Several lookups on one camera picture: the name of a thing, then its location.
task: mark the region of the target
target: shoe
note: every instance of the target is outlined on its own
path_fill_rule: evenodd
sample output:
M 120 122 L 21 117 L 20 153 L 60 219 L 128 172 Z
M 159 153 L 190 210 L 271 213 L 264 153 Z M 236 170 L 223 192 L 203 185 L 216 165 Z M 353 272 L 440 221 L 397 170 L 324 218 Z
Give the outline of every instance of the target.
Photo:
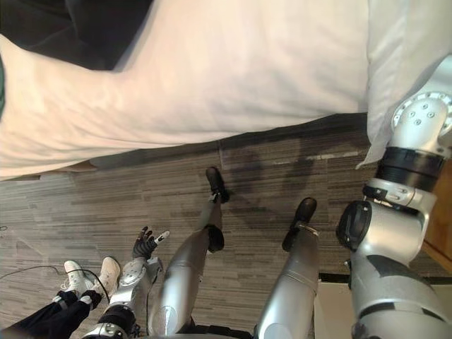
M 119 266 L 117 261 L 114 260 L 111 256 L 105 257 L 104 261 L 102 262 L 102 268 L 100 269 L 99 280 L 102 285 L 104 285 L 105 290 L 107 291 L 109 296 L 113 295 L 113 293 L 117 290 L 120 274 L 121 267 Z M 101 284 L 99 284 L 98 280 L 95 281 L 93 290 L 102 295 L 102 297 L 105 296 L 105 291 L 102 288 Z
M 93 288 L 93 283 L 85 276 L 81 267 L 75 261 L 68 260 L 64 263 L 64 270 L 68 273 L 69 287 L 65 292 L 74 291 L 80 297 L 85 291 Z
M 221 177 L 221 173 L 217 167 L 209 167 L 206 169 L 207 180 L 210 184 L 212 194 L 220 194 L 221 203 L 229 201 L 229 193 L 225 187 L 225 182 Z

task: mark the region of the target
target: black cable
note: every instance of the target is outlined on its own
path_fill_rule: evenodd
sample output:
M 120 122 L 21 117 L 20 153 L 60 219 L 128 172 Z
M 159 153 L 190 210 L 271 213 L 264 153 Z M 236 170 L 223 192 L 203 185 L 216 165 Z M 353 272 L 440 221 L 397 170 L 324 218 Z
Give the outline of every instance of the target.
M 82 272 L 88 272 L 89 274 L 92 274 L 92 275 L 94 276 L 94 278 L 99 282 L 100 287 L 104 290 L 105 297 L 107 298 L 108 304 L 110 303 L 110 298 L 109 298 L 109 296 L 108 296 L 107 290 L 105 289 L 105 286 L 102 284 L 102 282 L 100 281 L 100 279 L 98 278 L 98 276 L 97 276 L 96 274 L 94 274 L 92 271 L 86 270 L 86 269 L 84 269 L 84 268 L 79 268 L 79 269 L 77 269 L 77 270 L 70 270 L 69 272 L 60 273 L 59 270 L 58 270 L 58 268 L 55 267 L 55 266 L 51 266 L 51 265 L 39 265 L 39 266 L 32 266 L 32 267 L 28 267 L 28 268 L 22 268 L 22 269 L 20 269 L 20 270 L 15 270 L 15 271 L 13 271 L 13 272 L 10 272 L 10 273 L 7 273 L 7 274 L 3 274 L 3 275 L 0 277 L 0 280 L 4 279 L 4 278 L 6 278 L 6 277 L 8 277 L 8 276 L 10 276 L 10 275 L 17 274 L 17 273 L 22 273 L 22 272 L 25 272 L 26 270 L 34 270 L 34 269 L 36 269 L 36 268 L 52 268 L 52 269 L 55 270 L 55 272 L 56 272 L 57 275 L 67 275 L 67 274 L 69 274 L 69 273 L 76 272 L 76 271 L 79 271 L 79 270 L 81 270 Z
M 150 291 L 146 295 L 146 335 L 149 336 L 149 294 Z

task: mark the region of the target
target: mattress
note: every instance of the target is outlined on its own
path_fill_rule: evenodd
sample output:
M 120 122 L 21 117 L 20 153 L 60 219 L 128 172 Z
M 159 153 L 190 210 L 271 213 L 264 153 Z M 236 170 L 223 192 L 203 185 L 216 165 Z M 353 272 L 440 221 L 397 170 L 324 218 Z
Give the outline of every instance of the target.
M 368 112 L 378 160 L 391 110 L 452 52 L 449 13 L 449 0 L 157 0 L 113 71 L 0 36 L 0 178 L 336 113 Z

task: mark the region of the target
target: silver metal part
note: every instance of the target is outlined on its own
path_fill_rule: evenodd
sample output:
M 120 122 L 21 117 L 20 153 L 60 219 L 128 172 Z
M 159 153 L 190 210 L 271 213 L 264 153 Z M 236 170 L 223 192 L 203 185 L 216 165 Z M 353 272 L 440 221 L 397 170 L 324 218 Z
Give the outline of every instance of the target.
M 171 335 L 190 325 L 209 247 L 206 225 L 221 228 L 220 199 L 215 195 L 209 198 L 201 212 L 200 230 L 185 240 L 168 265 L 148 322 L 150 333 Z
M 421 309 L 379 311 L 363 317 L 359 323 L 364 338 L 384 339 L 451 339 L 450 324 L 422 313 Z
M 388 147 L 451 157 L 452 55 L 440 63 L 420 90 L 395 109 L 392 129 Z
M 259 339 L 302 339 L 311 326 L 319 277 L 317 233 L 301 227 L 256 327 Z
M 98 323 L 91 332 L 86 333 L 83 338 L 113 338 L 117 333 L 117 337 L 127 339 L 128 335 L 122 328 L 114 323 Z
M 434 207 L 434 204 L 436 202 L 436 196 L 433 193 L 427 192 L 427 191 L 423 191 L 421 189 L 415 189 L 414 187 L 410 187 L 410 186 L 406 186 L 403 184 L 399 184 L 396 182 L 389 182 L 383 179 L 377 179 L 377 178 L 372 178 L 370 179 L 367 183 L 367 186 L 369 187 L 374 187 L 377 190 L 382 190 L 382 191 L 387 191 L 388 193 L 386 194 L 385 199 L 389 202 L 389 203 L 393 203 L 393 204 L 397 204 L 399 206 L 405 206 L 408 208 L 412 208 L 413 210 L 417 210 L 418 214 L 417 214 L 417 219 L 420 222 L 421 225 L 421 229 L 420 229 L 420 233 L 417 234 L 417 249 L 416 252 L 414 253 L 414 256 L 408 256 L 409 252 L 407 253 L 407 259 L 408 262 L 403 261 L 404 263 L 406 263 L 406 265 L 414 259 L 414 257 L 417 255 L 417 253 L 419 253 L 421 246 L 422 246 L 422 242 L 424 241 L 424 237 L 425 237 L 425 232 L 427 231 L 427 226 L 429 224 L 430 221 L 430 214 L 432 213 L 432 209 Z M 405 218 L 405 213 L 402 212 L 398 212 L 397 210 L 392 210 L 392 214 L 394 214 L 395 218 L 400 219 L 400 218 Z M 389 228 L 392 229 L 393 225 L 387 225 L 387 222 L 394 222 L 395 220 L 388 220 L 389 215 L 384 217 L 382 216 L 383 219 L 380 218 L 379 223 L 380 224 L 384 224 L 382 225 L 382 232 L 384 232 L 385 228 Z M 406 215 L 406 221 L 408 221 L 409 219 L 412 219 L 411 215 Z M 401 236 L 405 236 L 403 234 L 403 231 L 400 230 L 399 233 Z M 381 246 L 390 246 L 390 244 L 386 244 L 386 242 L 381 243 Z
M 371 222 L 356 253 L 377 254 L 408 265 L 422 242 L 422 224 L 415 215 L 401 213 L 370 201 Z
M 393 267 L 384 258 L 373 264 L 358 252 L 352 254 L 351 261 L 352 298 L 357 316 L 370 306 L 394 303 L 396 309 L 419 312 L 426 309 L 447 319 L 433 289 L 409 268 Z
M 392 128 L 388 147 L 451 157 L 452 55 L 397 107 Z M 367 232 L 351 254 L 352 298 L 358 318 L 353 338 L 450 339 L 452 327 L 441 302 L 430 285 L 408 268 L 421 248 L 436 197 L 377 178 L 367 186 L 386 195 L 384 201 L 369 201 Z
M 143 310 L 144 301 L 157 275 L 162 271 L 159 258 L 136 258 L 124 266 L 117 291 L 110 298 L 109 308 L 124 305 L 138 318 Z

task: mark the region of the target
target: white bed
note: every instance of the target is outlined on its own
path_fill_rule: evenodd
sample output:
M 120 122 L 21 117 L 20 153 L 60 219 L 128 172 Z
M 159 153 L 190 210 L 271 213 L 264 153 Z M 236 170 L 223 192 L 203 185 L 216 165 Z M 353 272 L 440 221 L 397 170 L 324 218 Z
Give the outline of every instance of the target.
M 378 160 L 388 112 L 452 52 L 450 13 L 451 0 L 157 0 L 113 72 L 0 36 L 0 178 L 354 112 Z

